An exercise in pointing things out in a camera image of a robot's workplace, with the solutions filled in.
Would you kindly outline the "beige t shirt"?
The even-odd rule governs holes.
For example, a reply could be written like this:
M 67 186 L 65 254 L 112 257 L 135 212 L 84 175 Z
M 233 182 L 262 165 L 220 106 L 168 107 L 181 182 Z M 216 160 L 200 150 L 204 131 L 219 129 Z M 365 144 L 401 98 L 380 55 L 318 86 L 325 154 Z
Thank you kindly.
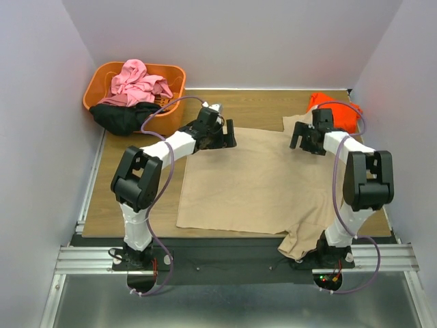
M 281 132 L 237 128 L 237 146 L 201 150 L 187 158 L 176 225 L 179 228 L 284 234 L 279 252 L 299 260 L 314 250 L 342 201 L 344 166 L 334 155 L 319 156 L 290 142 L 296 122 L 283 119 Z

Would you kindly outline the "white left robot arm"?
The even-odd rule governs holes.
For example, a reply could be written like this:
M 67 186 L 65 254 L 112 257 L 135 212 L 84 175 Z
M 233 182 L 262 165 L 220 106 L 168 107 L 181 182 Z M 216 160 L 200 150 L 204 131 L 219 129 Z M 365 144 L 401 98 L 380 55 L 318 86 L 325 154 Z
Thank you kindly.
M 128 147 L 111 182 L 124 219 L 124 246 L 120 253 L 111 254 L 114 263 L 139 270 L 151 265 L 154 237 L 147 226 L 150 212 L 169 186 L 178 159 L 200 150 L 236 146 L 232 120 L 219 120 L 212 126 L 195 120 L 153 145 Z

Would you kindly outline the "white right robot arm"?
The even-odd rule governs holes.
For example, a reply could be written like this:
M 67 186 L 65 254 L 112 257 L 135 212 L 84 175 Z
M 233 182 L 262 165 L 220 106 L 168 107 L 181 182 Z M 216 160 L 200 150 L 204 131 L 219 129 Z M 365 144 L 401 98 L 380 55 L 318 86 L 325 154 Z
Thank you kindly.
M 333 177 L 335 219 L 320 235 L 315 250 L 302 260 L 310 269 L 330 268 L 338 264 L 353 266 L 351 244 L 358 231 L 374 212 L 394 198 L 393 158 L 386 150 L 374 150 L 355 140 L 349 133 L 334 129 L 331 123 L 294 126 L 290 148 L 316 155 L 335 155 L 334 168 L 343 162 L 343 204 L 337 202 L 337 178 Z

